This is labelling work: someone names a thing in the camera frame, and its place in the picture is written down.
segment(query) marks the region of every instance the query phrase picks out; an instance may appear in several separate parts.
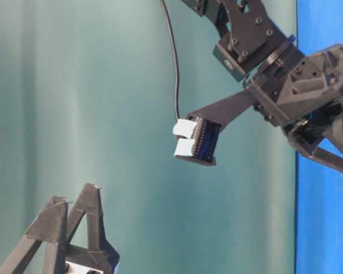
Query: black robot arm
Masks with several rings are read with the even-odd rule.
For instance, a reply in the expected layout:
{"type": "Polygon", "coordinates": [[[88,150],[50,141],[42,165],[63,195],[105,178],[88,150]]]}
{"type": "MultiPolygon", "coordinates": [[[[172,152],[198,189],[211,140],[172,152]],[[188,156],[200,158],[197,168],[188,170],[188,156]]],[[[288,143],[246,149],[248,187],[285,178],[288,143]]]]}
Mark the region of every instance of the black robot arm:
{"type": "Polygon", "coordinates": [[[301,155],[343,173],[343,45],[305,56],[268,17],[261,0],[182,0],[220,34],[214,55],[244,90],[179,120],[174,154],[212,166],[219,133],[250,106],[281,127],[301,155]],[[258,67],[253,77],[249,73],[258,67]]]}

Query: blue backdrop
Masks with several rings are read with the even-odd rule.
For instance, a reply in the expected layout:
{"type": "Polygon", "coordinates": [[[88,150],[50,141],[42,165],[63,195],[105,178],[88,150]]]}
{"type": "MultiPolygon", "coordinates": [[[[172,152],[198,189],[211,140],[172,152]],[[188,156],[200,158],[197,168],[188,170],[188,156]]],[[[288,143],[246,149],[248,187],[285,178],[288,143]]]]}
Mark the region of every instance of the blue backdrop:
{"type": "MultiPolygon", "coordinates": [[[[343,42],[343,0],[298,0],[298,45],[305,54],[343,42]]],[[[336,151],[324,141],[323,147],[336,151]]],[[[343,274],[343,175],[298,158],[299,274],[343,274]]]]}

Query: green backdrop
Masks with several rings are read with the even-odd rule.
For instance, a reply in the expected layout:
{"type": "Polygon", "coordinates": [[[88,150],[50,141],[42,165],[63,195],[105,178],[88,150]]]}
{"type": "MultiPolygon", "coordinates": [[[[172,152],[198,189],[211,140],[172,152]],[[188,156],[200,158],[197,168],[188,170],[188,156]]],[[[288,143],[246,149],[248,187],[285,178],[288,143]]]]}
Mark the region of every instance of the green backdrop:
{"type": "MultiPolygon", "coordinates": [[[[294,0],[264,2],[296,32],[294,0]]],[[[210,22],[167,4],[184,116],[241,85],[212,55],[210,22]]],[[[49,197],[95,183],[120,274],[293,273],[293,150],[248,111],[218,166],[173,159],[173,79],[157,0],[0,0],[0,265],[49,197]]]]}

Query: screw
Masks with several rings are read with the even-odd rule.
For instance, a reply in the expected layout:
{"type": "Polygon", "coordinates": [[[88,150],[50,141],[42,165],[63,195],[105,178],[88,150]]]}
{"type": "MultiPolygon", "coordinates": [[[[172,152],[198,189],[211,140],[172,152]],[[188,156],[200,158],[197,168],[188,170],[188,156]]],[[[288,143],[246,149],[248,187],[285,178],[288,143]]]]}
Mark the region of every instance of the screw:
{"type": "Polygon", "coordinates": [[[239,40],[237,38],[233,38],[231,39],[231,43],[233,44],[233,46],[236,46],[238,44],[239,40]]]}
{"type": "Polygon", "coordinates": [[[257,19],[256,19],[256,24],[257,25],[260,25],[262,23],[262,18],[261,17],[258,17],[257,19]]]}

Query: bolt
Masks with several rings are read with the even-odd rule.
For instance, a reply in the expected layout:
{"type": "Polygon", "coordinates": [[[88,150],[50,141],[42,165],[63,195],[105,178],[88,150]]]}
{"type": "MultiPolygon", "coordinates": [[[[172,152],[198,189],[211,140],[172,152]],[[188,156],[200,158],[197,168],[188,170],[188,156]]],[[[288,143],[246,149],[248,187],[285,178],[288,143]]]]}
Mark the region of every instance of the bolt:
{"type": "Polygon", "coordinates": [[[244,50],[242,53],[241,53],[241,56],[238,57],[238,62],[239,63],[242,63],[244,62],[245,58],[248,56],[248,52],[246,50],[244,50]]]}
{"type": "Polygon", "coordinates": [[[239,40],[237,38],[233,38],[231,39],[231,43],[233,44],[233,46],[236,46],[238,44],[239,40]]]}
{"type": "Polygon", "coordinates": [[[262,23],[262,18],[261,17],[258,17],[257,19],[256,19],[256,24],[257,25],[260,25],[262,23]]]}

